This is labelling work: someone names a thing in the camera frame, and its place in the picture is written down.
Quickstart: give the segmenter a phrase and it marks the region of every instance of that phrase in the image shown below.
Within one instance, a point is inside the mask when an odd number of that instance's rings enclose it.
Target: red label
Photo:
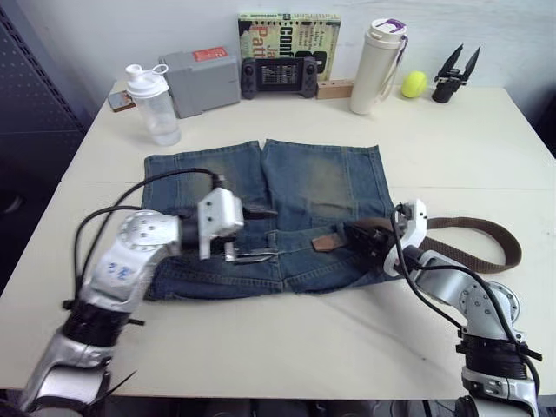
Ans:
[[[201,61],[208,61],[209,59],[222,58],[223,56],[228,56],[228,52],[223,46],[217,48],[210,48],[209,50],[196,50],[193,52],[195,60],[199,63]]]

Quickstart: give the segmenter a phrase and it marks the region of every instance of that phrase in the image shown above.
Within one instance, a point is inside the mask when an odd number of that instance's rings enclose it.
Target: white bottle cap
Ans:
[[[168,65],[161,63],[153,69],[143,69],[134,63],[125,68],[128,73],[128,93],[133,98],[151,98],[168,91],[168,83],[162,76],[168,71]]]
[[[407,35],[407,26],[396,19],[376,19],[368,28],[367,43],[384,50],[395,50]]]

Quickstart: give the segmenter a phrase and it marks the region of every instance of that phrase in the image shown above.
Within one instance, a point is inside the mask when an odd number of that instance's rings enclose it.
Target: shaker bottle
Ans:
[[[133,64],[125,69],[129,77],[127,91],[141,112],[150,136],[162,146],[174,145],[182,136],[168,94],[169,86],[162,76],[166,71],[166,64],[153,69]]]

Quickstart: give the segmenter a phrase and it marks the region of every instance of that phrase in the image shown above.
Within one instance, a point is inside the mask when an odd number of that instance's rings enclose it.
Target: white thermos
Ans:
[[[407,27],[395,19],[377,19],[365,34],[350,109],[366,115],[390,94],[401,56],[407,45]]]

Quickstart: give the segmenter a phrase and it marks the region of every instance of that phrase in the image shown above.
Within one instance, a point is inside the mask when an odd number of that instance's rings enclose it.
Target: white water bottle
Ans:
[[[377,19],[365,34],[365,44],[355,77],[350,109],[366,115],[390,94],[398,65],[407,45],[407,27],[395,19]]]
[[[133,64],[125,69],[129,77],[128,93],[141,111],[151,137],[162,146],[174,145],[182,137],[168,94],[169,86],[162,76],[166,71],[166,64],[156,65],[153,69]]]

